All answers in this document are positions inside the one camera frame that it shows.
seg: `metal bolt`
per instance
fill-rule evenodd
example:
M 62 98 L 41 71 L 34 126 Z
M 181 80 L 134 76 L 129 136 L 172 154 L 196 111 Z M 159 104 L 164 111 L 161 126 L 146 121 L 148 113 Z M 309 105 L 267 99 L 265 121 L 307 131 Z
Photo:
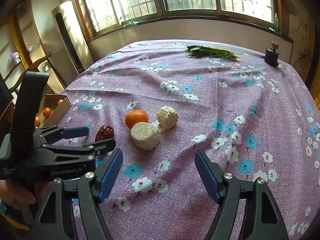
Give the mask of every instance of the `metal bolt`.
M 265 181 L 264 181 L 264 179 L 262 179 L 262 178 L 257 179 L 257 182 L 258 182 L 259 184 L 265 184 Z
M 91 179 L 91 178 L 93 178 L 93 176 L 94 176 L 94 173 L 93 173 L 93 172 L 88 172 L 88 173 L 85 174 L 85 177 L 86 177 L 87 179 Z
M 233 178 L 233 175 L 229 172 L 226 172 L 224 175 L 223 175 L 226 179 L 232 179 Z
M 59 184 L 62 180 L 60 178 L 56 178 L 53 180 L 54 184 Z

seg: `tablecloth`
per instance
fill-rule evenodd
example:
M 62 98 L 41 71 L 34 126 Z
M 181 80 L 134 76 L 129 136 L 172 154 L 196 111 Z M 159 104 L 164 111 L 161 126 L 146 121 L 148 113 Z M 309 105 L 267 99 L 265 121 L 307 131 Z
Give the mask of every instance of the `tablecloth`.
M 240 58 L 187 58 L 192 44 Z M 114 239 L 204 239 L 218 205 L 195 167 L 198 149 L 238 179 L 267 181 L 290 240 L 307 230 L 320 206 L 319 114 L 294 68 L 281 61 L 272 67 L 263 56 L 208 41 L 141 41 L 99 60 L 66 88 L 62 94 L 72 106 L 59 126 L 91 130 L 59 144 L 92 142 L 108 124 L 124 153 L 110 197 L 100 205 Z M 170 130 L 156 120 L 164 105 L 179 114 Z M 130 140 L 124 116 L 133 109 L 146 111 L 159 132 L 153 151 Z M 97 158 L 97 165 L 107 158 Z M 73 207 L 79 239 L 86 239 L 76 200 Z M 231 239 L 239 235 L 243 212 L 240 201 Z

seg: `window frame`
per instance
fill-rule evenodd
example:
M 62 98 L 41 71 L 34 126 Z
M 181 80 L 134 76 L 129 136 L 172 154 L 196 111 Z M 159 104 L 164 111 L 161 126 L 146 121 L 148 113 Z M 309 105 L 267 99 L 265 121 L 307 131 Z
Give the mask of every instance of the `window frame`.
M 111 0 L 111 6 L 113 8 L 113 12 L 115 14 L 115 8 L 113 5 L 113 0 Z M 111 32 L 118 28 L 122 28 L 128 22 L 135 20 L 135 21 L 144 21 L 144 20 L 153 20 L 159 18 L 166 18 L 166 17 L 173 17 L 173 16 L 212 16 L 212 17 L 219 17 L 221 19 L 233 19 L 238 21 L 243 21 L 246 23 L 258 25 L 264 28 L 274 28 L 274 24 L 271 22 L 264 21 L 259 18 L 255 18 L 246 14 L 224 11 L 221 9 L 221 2 L 220 0 L 216 0 L 217 9 L 181 9 L 181 10 L 172 10 L 166 11 L 165 2 L 164 0 L 154 0 L 156 6 L 156 13 L 148 14 L 144 16 L 139 16 L 130 20 L 126 20 L 123 22 L 119 22 L 117 15 L 116 21 L 117 24 L 114 24 L 110 27 L 107 27 L 103 30 L 98 32 L 95 31 L 95 28 L 92 23 L 92 19 L 89 13 L 89 9 L 85 3 L 85 0 L 76 0 L 76 6 L 80 14 L 80 19 L 83 23 L 84 30 L 86 32 L 88 40 L 93 39 L 96 36 L 100 36 L 102 34 Z M 287 10 L 286 0 L 272 0 L 273 6 L 273 13 L 278 14 L 279 18 L 279 31 L 282 34 L 288 36 L 288 29 L 289 29 L 289 14 Z

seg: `cardboard box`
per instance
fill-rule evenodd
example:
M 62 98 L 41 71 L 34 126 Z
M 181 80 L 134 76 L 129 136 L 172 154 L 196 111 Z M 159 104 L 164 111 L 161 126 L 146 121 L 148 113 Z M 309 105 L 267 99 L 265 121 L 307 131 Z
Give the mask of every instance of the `cardboard box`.
M 58 101 L 61 99 L 63 100 L 62 103 L 57 106 Z M 51 115 L 48 118 L 45 118 L 42 114 L 42 111 L 47 107 L 51 109 Z M 71 104 L 67 96 L 55 94 L 45 95 L 41 100 L 39 112 L 36 115 L 41 120 L 39 127 L 58 124 L 58 122 L 62 119 L 62 117 L 66 114 L 70 107 Z

